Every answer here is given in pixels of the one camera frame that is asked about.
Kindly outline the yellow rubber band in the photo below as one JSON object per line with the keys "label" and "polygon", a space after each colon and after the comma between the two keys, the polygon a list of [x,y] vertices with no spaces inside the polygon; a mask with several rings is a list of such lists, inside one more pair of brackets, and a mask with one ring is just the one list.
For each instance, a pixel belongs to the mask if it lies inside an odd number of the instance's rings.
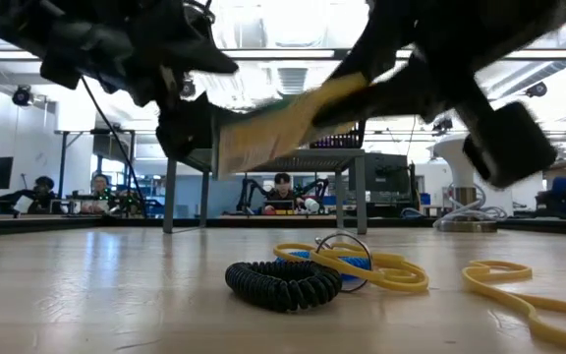
{"label": "yellow rubber band", "polygon": [[523,315],[533,337],[566,348],[566,329],[548,324],[538,315],[538,309],[566,315],[565,301],[508,292],[489,285],[489,282],[529,280],[533,276],[529,266],[503,261],[470,261],[461,273],[469,291]]}
{"label": "yellow rubber band", "polygon": [[386,253],[370,253],[359,245],[344,242],[334,242],[331,244],[332,250],[354,252],[354,256],[340,256],[339,259],[352,266],[371,270],[374,266],[387,268],[393,267],[405,260],[403,256]]}
{"label": "yellow rubber band", "polygon": [[[284,243],[299,246],[300,243]],[[373,285],[392,291],[405,293],[427,292],[429,278],[425,270],[420,266],[405,260],[393,267],[373,267],[372,270],[347,265],[338,261],[339,256],[354,256],[354,252],[323,250],[319,253],[311,252],[309,261],[335,269],[339,273],[355,276]]]}

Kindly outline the white mushroom-shaped lamp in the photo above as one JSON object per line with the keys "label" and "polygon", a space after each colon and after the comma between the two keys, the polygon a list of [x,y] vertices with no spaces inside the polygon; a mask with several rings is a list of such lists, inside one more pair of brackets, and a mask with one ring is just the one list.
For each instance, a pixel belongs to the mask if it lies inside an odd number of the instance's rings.
{"label": "white mushroom-shaped lamp", "polygon": [[439,217],[433,227],[440,232],[495,233],[496,220],[481,210],[484,197],[478,197],[475,167],[463,151],[466,137],[466,134],[448,136],[433,146],[433,151],[447,162],[452,174],[448,187],[452,210]]}

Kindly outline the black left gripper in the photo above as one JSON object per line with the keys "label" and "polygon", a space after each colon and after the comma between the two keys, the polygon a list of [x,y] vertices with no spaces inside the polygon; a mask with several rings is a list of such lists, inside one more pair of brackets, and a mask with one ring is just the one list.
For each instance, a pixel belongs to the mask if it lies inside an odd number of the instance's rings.
{"label": "black left gripper", "polygon": [[[164,72],[234,74],[238,65],[213,38],[211,1],[41,0],[50,17],[41,76],[68,89],[91,77],[105,92],[125,91],[144,106],[169,94]],[[180,161],[212,147],[216,106],[206,93],[157,105],[157,139],[167,157]]]}

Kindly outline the black coil keychain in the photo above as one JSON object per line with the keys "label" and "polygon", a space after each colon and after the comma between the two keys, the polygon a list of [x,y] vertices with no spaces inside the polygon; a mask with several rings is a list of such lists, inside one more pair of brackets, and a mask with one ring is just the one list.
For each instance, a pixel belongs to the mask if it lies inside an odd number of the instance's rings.
{"label": "black coil keychain", "polygon": [[234,263],[225,282],[242,300],[281,313],[325,305],[342,290],[337,270],[312,261]]}

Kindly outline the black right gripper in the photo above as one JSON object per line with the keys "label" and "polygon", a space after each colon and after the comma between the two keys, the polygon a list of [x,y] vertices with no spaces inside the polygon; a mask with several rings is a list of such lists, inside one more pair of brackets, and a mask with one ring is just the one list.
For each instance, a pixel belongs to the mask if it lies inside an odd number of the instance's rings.
{"label": "black right gripper", "polygon": [[[477,70],[551,28],[553,0],[375,0],[362,34],[334,78],[368,81],[391,70],[408,45],[424,59]],[[493,109],[466,69],[433,67],[417,58],[385,82],[318,110],[317,127],[382,116],[431,122],[455,110],[469,131],[462,151],[488,184],[506,188],[549,167],[557,151],[521,103]]]}

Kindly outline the black plastic mesh basket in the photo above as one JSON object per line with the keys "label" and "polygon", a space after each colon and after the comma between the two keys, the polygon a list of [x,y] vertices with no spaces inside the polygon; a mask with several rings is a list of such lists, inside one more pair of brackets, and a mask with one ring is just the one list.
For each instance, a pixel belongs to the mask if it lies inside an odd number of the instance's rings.
{"label": "black plastic mesh basket", "polygon": [[366,121],[357,122],[350,131],[321,138],[310,143],[310,148],[361,148],[365,131]]}

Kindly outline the grey metal riser shelf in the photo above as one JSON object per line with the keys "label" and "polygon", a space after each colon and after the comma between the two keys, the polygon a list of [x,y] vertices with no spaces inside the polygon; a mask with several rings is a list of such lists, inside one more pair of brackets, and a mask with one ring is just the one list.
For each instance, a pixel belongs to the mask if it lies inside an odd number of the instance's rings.
{"label": "grey metal riser shelf", "polygon": [[[342,173],[355,165],[355,192],[357,202],[357,233],[365,235],[368,232],[368,214],[366,202],[365,155],[362,149],[296,149],[287,155],[265,162],[257,167],[242,169],[241,172],[274,173],[274,172],[334,172],[336,186],[336,227],[344,228],[344,191]],[[212,172],[213,153],[211,149],[195,149],[183,163],[202,173],[200,202],[203,211],[200,214],[199,225],[207,223],[208,185]]]}

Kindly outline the person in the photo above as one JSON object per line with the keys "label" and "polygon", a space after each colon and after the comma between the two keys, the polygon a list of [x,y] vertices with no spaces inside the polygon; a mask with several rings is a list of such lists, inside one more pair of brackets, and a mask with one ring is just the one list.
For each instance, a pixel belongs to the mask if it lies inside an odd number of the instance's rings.
{"label": "person", "polygon": [[536,215],[566,219],[566,177],[555,177],[549,190],[536,195],[536,202]]}
{"label": "person", "polygon": [[82,213],[108,213],[116,205],[115,196],[109,188],[108,179],[96,174],[92,180],[92,198],[82,202]]}
{"label": "person", "polygon": [[6,203],[7,210],[23,214],[60,214],[61,205],[53,192],[54,181],[47,176],[40,176],[34,180],[31,189],[0,196],[0,202]]}
{"label": "person", "polygon": [[292,201],[294,207],[303,207],[305,202],[295,197],[291,188],[291,177],[288,173],[280,172],[274,176],[274,187],[266,195],[267,203],[263,208],[264,214],[274,214],[281,207],[280,201]]}

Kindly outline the Crayola crayon box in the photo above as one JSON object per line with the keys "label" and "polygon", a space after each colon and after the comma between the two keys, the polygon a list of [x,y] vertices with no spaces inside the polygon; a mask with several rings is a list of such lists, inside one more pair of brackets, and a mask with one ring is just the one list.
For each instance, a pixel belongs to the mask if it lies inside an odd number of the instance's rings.
{"label": "Crayola crayon box", "polygon": [[317,128],[312,120],[321,108],[367,87],[363,75],[347,75],[248,114],[217,119],[211,153],[214,177],[247,172],[326,136],[351,131],[352,123]]}

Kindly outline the black background equipment box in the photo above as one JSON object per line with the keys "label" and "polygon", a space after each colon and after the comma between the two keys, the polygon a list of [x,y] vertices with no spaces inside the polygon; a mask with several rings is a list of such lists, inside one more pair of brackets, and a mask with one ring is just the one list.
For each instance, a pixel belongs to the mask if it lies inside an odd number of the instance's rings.
{"label": "black background equipment box", "polygon": [[408,203],[412,199],[407,156],[371,152],[365,155],[366,190],[376,204]]}

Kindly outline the blue coil keychain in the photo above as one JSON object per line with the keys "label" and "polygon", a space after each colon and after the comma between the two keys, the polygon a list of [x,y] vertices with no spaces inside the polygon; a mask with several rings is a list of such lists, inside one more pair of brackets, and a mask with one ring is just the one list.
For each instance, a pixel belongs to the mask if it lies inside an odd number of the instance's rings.
{"label": "blue coil keychain", "polygon": [[315,245],[281,244],[275,247],[274,255],[277,262],[304,262],[311,258],[311,252],[319,253],[323,250],[339,250],[362,253],[361,256],[339,256],[338,261],[348,266],[355,266],[362,270],[372,270],[372,255],[368,246],[355,234],[338,230],[323,238],[316,237]]}

